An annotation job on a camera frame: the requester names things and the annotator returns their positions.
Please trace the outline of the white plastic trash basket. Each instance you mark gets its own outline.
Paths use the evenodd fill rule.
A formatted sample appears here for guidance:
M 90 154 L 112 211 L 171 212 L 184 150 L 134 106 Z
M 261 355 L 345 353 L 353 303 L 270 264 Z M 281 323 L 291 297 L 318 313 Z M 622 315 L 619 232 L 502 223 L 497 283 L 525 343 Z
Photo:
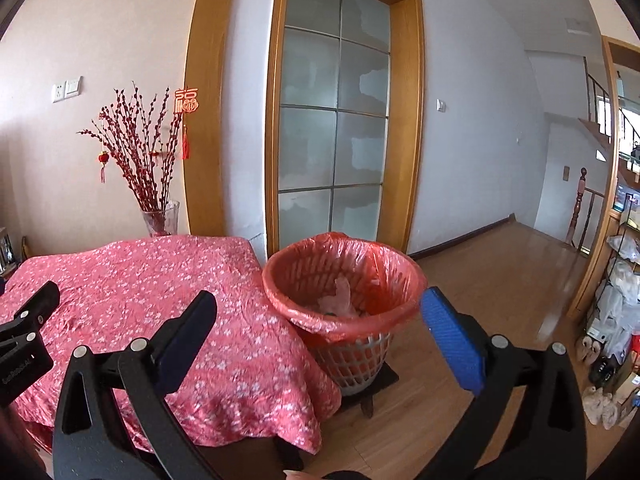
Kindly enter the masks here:
M 352 290 L 352 303 L 368 314 L 363 318 L 348 320 L 362 321 L 383 312 L 380 280 L 367 277 L 363 262 L 352 262 L 324 252 L 310 259 L 309 271 L 307 285 L 310 296 L 306 299 L 306 304 L 323 296 L 334 295 L 335 279 L 344 275 Z M 385 363 L 393 340 L 389 332 L 373 333 L 355 339 L 342 337 L 337 342 L 329 342 L 322 335 L 311 333 L 306 328 L 301 328 L 298 333 L 326 374 L 338 385 L 343 396 L 358 393 L 374 381 Z

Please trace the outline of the wooden staircase railing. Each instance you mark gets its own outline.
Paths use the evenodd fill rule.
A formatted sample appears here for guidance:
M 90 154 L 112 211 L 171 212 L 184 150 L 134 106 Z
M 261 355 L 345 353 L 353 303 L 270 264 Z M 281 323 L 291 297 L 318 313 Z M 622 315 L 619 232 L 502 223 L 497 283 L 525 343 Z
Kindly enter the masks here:
M 613 209 L 622 211 L 623 201 L 630 194 L 639 194 L 639 119 L 632 117 L 639 108 L 633 99 L 620 98 L 620 106 L 614 107 L 610 92 L 604 83 L 590 72 L 589 60 L 582 58 L 586 76 L 587 118 L 582 125 L 597 142 L 596 155 L 606 162 L 606 154 L 613 151 L 613 129 L 620 122 L 618 139 L 617 185 L 623 189 L 622 198 L 614 200 Z M 582 167 L 578 179 L 575 203 L 570 217 L 565 241 L 571 248 L 588 255 L 596 239 L 598 212 L 604 204 L 604 192 L 594 183 L 592 171 Z

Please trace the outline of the red hanging fu ornament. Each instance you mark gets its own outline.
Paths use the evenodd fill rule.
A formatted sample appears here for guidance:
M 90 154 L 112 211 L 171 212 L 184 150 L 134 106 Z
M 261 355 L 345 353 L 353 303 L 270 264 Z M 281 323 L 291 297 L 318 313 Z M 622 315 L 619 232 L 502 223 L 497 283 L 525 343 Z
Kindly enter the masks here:
M 198 88 L 184 88 L 175 91 L 175 114 L 181 119 L 181 159 L 190 157 L 190 141 L 186 116 L 195 113 L 200 107 L 198 102 Z

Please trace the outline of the red floral tablecloth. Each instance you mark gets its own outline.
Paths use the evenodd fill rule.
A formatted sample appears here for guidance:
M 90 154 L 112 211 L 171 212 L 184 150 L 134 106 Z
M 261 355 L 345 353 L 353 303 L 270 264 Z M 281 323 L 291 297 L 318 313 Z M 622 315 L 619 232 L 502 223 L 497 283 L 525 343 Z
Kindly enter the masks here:
M 278 437 L 309 453 L 322 445 L 321 425 L 341 403 L 337 386 L 293 328 L 270 304 L 262 269 L 241 237 L 173 235 L 26 260 L 1 297 L 3 321 L 47 283 L 60 303 L 40 335 L 52 368 L 14 408 L 43 446 L 52 443 L 58 398 L 76 348 L 96 354 L 151 339 L 201 294 L 209 303 L 166 361 L 173 373 L 189 359 L 166 402 L 201 446 Z

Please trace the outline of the clear glass vase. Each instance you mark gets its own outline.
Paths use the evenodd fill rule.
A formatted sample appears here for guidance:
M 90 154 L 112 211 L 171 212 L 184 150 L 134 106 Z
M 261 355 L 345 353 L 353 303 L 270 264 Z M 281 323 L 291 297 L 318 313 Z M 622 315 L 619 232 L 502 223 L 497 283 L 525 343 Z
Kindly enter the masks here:
M 180 204 L 168 200 L 163 210 L 143 211 L 142 218 L 150 237 L 175 235 L 178 232 Z

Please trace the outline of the red berry branch bouquet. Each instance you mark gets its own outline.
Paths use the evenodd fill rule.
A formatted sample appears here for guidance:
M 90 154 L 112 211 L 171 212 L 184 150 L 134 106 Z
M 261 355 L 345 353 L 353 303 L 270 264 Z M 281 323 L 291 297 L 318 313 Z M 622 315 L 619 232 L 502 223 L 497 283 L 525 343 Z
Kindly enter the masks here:
M 78 131 L 100 144 L 100 178 L 112 162 L 141 211 L 163 210 L 170 197 L 179 158 L 181 119 L 169 89 L 145 99 L 138 86 L 116 89 L 111 103 L 100 107 L 89 128 Z

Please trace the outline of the red trash bin liner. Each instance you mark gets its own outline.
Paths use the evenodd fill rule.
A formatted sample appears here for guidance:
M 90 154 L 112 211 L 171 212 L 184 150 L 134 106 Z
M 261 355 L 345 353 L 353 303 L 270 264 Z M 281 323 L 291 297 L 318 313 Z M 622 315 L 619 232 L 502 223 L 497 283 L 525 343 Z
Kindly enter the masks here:
M 262 282 L 273 307 L 310 348 L 398 330 L 416 316 L 427 288 L 407 255 L 334 232 L 276 252 Z

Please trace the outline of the white wall switch plate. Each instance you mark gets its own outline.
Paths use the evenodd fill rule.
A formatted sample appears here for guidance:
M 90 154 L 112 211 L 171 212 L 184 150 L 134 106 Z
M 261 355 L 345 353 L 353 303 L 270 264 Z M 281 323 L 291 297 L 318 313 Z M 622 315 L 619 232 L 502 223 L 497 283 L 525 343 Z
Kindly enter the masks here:
M 82 77 L 78 76 L 73 79 L 67 79 L 66 81 L 56 84 L 53 92 L 53 102 L 61 102 L 67 99 L 79 96 L 81 92 Z

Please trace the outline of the metal storage shelf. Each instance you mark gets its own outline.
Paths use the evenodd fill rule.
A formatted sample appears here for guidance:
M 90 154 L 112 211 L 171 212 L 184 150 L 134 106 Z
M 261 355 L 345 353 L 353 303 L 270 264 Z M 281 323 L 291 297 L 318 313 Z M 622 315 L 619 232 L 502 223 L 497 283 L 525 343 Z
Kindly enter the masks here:
M 639 354 L 639 192 L 617 188 L 614 231 L 605 237 L 608 257 L 594 293 L 586 336 L 589 381 L 597 388 L 617 388 L 617 376 L 638 367 Z

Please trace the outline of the white slippers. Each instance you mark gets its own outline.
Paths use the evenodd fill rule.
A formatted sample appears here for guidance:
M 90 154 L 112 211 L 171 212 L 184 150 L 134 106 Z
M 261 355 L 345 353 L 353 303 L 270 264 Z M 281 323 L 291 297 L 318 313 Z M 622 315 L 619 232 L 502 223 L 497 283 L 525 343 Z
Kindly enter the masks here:
M 595 386 L 585 388 L 582 393 L 582 409 L 592 426 L 601 426 L 605 430 L 615 426 L 626 429 L 638 410 L 632 398 L 620 404 L 611 393 L 605 393 L 602 388 Z

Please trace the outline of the small dark wooden stool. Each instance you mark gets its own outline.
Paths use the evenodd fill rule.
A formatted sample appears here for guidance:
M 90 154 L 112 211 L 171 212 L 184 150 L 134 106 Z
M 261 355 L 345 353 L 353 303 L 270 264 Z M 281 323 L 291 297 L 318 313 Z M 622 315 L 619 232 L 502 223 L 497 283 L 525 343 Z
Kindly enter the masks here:
M 384 363 L 374 381 L 367 388 L 351 396 L 342 397 L 342 403 L 338 411 L 344 413 L 358 406 L 361 414 L 366 419 L 371 419 L 374 414 L 374 397 L 381 391 L 395 385 L 398 380 L 399 375 L 387 363 Z

